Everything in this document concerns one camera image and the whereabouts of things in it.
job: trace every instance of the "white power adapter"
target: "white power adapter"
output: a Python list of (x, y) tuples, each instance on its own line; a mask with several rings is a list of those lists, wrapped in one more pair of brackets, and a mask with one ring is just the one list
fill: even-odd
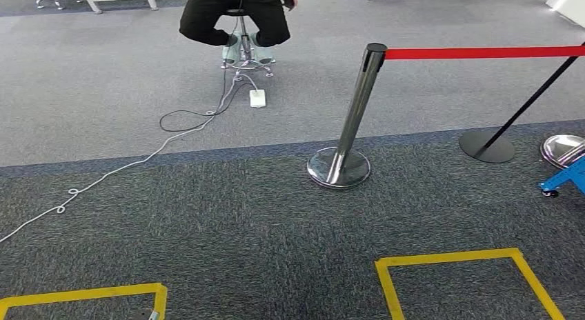
[(266, 106), (266, 93), (264, 90), (250, 90), (250, 106), (253, 108)]

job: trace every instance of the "yellow floor tape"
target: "yellow floor tape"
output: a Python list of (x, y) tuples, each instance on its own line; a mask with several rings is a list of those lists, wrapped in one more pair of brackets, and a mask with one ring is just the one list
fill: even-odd
[(82, 301), (86, 299), (120, 297), (134, 294), (155, 294), (155, 304), (152, 310), (158, 312), (158, 320), (164, 320), (167, 289), (162, 283), (145, 283), (132, 286), (72, 290), (65, 292), (51, 292), (48, 294), (29, 294), (26, 296), (8, 297), (0, 299), (0, 320), (4, 320), (8, 308), (16, 306), (59, 303), (62, 301)]
[(392, 320), (404, 320), (400, 301), (398, 301), (398, 295), (390, 278), (389, 267), (496, 258), (512, 258), (551, 318), (553, 320), (565, 319), (542, 284), (538, 281), (536, 275), (534, 275), (534, 272), (528, 266), (526, 260), (524, 260), (518, 248), (387, 257), (376, 261), (375, 264)]

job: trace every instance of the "black pants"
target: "black pants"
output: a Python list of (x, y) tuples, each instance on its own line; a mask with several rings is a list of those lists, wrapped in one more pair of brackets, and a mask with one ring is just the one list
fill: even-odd
[[(239, 4), (240, 0), (188, 0), (179, 31), (193, 41), (226, 45), (229, 35), (214, 27), (226, 10), (238, 8)], [(258, 26), (259, 46), (275, 46), (290, 38), (280, 0), (242, 0), (241, 7)]]

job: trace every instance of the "person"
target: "person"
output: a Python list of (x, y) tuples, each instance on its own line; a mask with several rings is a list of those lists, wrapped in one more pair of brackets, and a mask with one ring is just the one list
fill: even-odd
[[(293, 0), (293, 9), (298, 0)], [(256, 23), (259, 31), (250, 34), (256, 58), (261, 63), (272, 61), (270, 47), (284, 43), (290, 38), (281, 0), (188, 0), (181, 17), (179, 31), (185, 37), (209, 44), (224, 46), (223, 58), (227, 63), (239, 60), (238, 50), (241, 33), (228, 34), (215, 29), (220, 16), (229, 9), (240, 7)]]

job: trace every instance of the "caster wheel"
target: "caster wheel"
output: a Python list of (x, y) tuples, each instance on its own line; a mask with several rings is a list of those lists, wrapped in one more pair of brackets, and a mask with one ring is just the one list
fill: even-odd
[(545, 197), (557, 198), (559, 196), (559, 192), (556, 190), (549, 190), (549, 191), (542, 190), (542, 195)]

